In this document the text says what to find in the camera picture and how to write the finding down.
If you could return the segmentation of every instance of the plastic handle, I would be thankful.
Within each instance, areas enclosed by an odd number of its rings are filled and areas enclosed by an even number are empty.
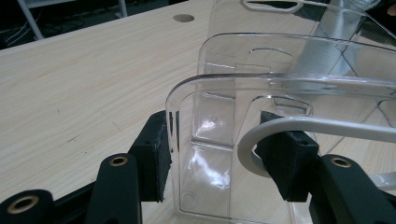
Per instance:
[[[256,155],[252,149],[257,142],[263,138],[274,133],[287,131],[326,133],[345,137],[396,143],[396,129],[394,128],[309,117],[273,119],[256,126],[242,137],[237,148],[238,159],[241,164],[256,175],[269,177],[262,164],[262,159]],[[388,180],[388,184],[386,186],[382,186],[383,184],[381,183],[384,182],[380,181],[375,184],[379,188],[389,188],[389,183],[396,183],[396,181],[390,180],[389,176],[387,176],[386,179]]]
[[[303,6],[301,2],[277,1],[277,0],[243,0],[242,3],[250,9],[259,11],[287,12],[293,13]],[[276,7],[274,3],[295,3],[292,7]]]

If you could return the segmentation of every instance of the light wood tabletop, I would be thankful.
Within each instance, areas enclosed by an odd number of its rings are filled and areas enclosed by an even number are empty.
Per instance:
[[[59,199],[93,182],[103,159],[128,151],[149,116],[165,109],[176,84],[197,75],[212,7],[211,0],[190,0],[1,50],[0,201],[27,189],[46,189]],[[174,20],[180,14],[194,20]],[[321,110],[331,108],[323,105]],[[377,112],[367,119],[380,116]],[[340,145],[354,144],[346,139]],[[372,172],[394,171],[394,145],[385,153],[375,147],[362,143],[360,152],[346,155],[369,166],[382,161],[384,165]],[[335,152],[345,154],[337,148]],[[257,178],[246,170],[237,175]],[[235,199],[250,200],[258,208],[254,191],[259,187],[236,186],[244,193],[235,194]],[[168,177],[164,202],[143,203],[144,223],[186,223],[174,215],[172,195]],[[273,196],[262,195],[267,200]],[[262,215],[235,205],[230,209],[246,216]],[[271,203],[268,206],[267,213],[283,216],[271,210]]]

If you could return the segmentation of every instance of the white plastic handle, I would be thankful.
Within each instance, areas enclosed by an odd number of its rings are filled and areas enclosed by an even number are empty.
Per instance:
[[[396,129],[394,128],[310,117],[273,119],[256,126],[242,137],[237,148],[238,159],[241,164],[256,175],[270,177],[262,164],[262,159],[256,155],[252,149],[263,138],[274,133],[287,131],[326,133],[345,137],[396,143]],[[386,179],[386,186],[381,184],[385,182],[376,181],[375,184],[379,188],[392,187],[389,183],[396,184],[396,179],[392,179],[392,177],[396,176],[396,173],[390,173],[387,174],[387,176],[375,176],[377,180],[382,177],[382,179]]]
[[[291,2],[295,3],[296,5],[294,7],[288,7],[288,8],[280,8],[280,7],[271,7],[270,5],[265,5],[265,2]],[[300,7],[303,6],[303,3],[301,2],[295,2],[295,1],[279,1],[279,0],[243,0],[242,3],[253,10],[259,10],[259,11],[273,11],[273,12],[287,12],[287,13],[294,13]]]

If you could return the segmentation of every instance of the table surface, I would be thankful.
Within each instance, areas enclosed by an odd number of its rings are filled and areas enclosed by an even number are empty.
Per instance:
[[[212,7],[190,0],[0,51],[0,201],[26,189],[59,199],[128,151],[170,90],[197,74]],[[390,151],[381,158],[394,170]],[[143,203],[145,223],[183,223],[170,182],[164,203]]]

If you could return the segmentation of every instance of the wooden table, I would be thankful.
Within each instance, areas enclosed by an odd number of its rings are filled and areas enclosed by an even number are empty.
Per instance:
[[[170,90],[196,75],[212,4],[192,0],[0,51],[0,201],[26,189],[56,200],[126,152]],[[168,184],[165,204],[144,203],[145,222],[173,214],[171,193]]]

